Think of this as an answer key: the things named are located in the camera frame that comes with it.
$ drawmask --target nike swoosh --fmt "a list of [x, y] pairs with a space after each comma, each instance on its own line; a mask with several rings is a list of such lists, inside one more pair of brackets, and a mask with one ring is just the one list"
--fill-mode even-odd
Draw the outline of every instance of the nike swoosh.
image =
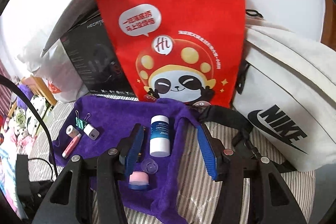
[[274, 138], [277, 138], [278, 140], [282, 141], [285, 144], [288, 144], [289, 146], [307, 154], [305, 151], [301, 150], [300, 148], [297, 148], [296, 146], [294, 146], [288, 139], [283, 138], [281, 136], [279, 136], [278, 134], [276, 134], [275, 132], [273, 132], [271, 129], [269, 129], [268, 127], [264, 126], [261, 122], [259, 122], [258, 120], [258, 112], [262, 111], [262, 109], [260, 110], [254, 110], [252, 112], [250, 112], [247, 115], [247, 118], [250, 120], [250, 122], [257, 128], [259, 128], [260, 130], [266, 132], [267, 134], [270, 134], [271, 136], [273, 136]]

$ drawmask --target metal knob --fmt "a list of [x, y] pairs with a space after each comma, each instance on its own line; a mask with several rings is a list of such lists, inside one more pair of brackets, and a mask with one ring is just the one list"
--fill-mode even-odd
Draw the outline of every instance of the metal knob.
[[269, 158], [267, 158], [267, 157], [261, 157], [260, 160], [261, 160], [262, 163], [265, 163], [265, 164], [269, 163]]
[[110, 155], [115, 155], [118, 153], [118, 150], [116, 148], [110, 148], [107, 153], [109, 153]]
[[233, 150], [232, 150], [232, 149], [229, 149], [229, 148], [224, 149], [223, 152], [224, 152], [225, 155], [228, 155], [228, 156], [233, 155]]
[[80, 155], [74, 155], [74, 156], [72, 156], [71, 160], [72, 160], [73, 162], [76, 162], [76, 161], [79, 161], [80, 158], [81, 158]]

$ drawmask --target white bottle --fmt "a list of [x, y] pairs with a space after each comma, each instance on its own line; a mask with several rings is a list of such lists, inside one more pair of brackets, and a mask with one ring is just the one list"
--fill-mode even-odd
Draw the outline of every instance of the white bottle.
[[159, 158], [170, 155], [169, 119], [166, 116], [157, 115], [151, 120], [149, 154]]

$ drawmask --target striped fabric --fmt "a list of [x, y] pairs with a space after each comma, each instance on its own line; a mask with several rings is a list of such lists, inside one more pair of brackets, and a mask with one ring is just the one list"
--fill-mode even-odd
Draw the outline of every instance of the striped fabric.
[[[7, 70], [3, 66], [0, 60], [0, 75], [5, 76], [6, 78], [10, 79]], [[11, 92], [8, 88], [3, 85], [0, 85], [0, 115], [5, 119], [9, 112], [9, 107], [11, 105]]]
[[[103, 95], [112, 99], [126, 99], [121, 96]], [[58, 102], [51, 113], [51, 119], [47, 123], [52, 139], [56, 139], [60, 128], [70, 111], [74, 102], [63, 104]], [[219, 138], [226, 148], [231, 147], [231, 140], [237, 134], [232, 128], [224, 127], [214, 122], [208, 122], [212, 136]], [[251, 133], [251, 142], [262, 155], [269, 157], [275, 162], [284, 161], [283, 155], [256, 129]], [[34, 144], [30, 157], [41, 157], [48, 159], [49, 147], [46, 135], [41, 132]], [[29, 165], [30, 179], [43, 180], [50, 179], [50, 168], [42, 161], [32, 161]], [[315, 193], [315, 171], [311, 172], [291, 172], [282, 175], [294, 197], [298, 201], [303, 214], [308, 221], [310, 218], [314, 193]], [[197, 142], [197, 131], [189, 125], [186, 144], [180, 163], [179, 175], [177, 178], [179, 192], [176, 200], [179, 215], [184, 217], [188, 223], [210, 223], [218, 202], [221, 182], [213, 182], [207, 175], [201, 151]], [[249, 179], [244, 180], [243, 206], [241, 208], [240, 224], [247, 223], [249, 208]], [[97, 208], [97, 197], [94, 193], [93, 200], [93, 223], [99, 223]], [[125, 214], [128, 223], [131, 224], [159, 224], [161, 223], [154, 216], [137, 212], [125, 207]]]

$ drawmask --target blue label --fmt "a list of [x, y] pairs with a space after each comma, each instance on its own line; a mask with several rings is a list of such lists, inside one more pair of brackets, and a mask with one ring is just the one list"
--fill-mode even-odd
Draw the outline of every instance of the blue label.
[[157, 121], [151, 124], [151, 139], [169, 139], [169, 125], [166, 122]]

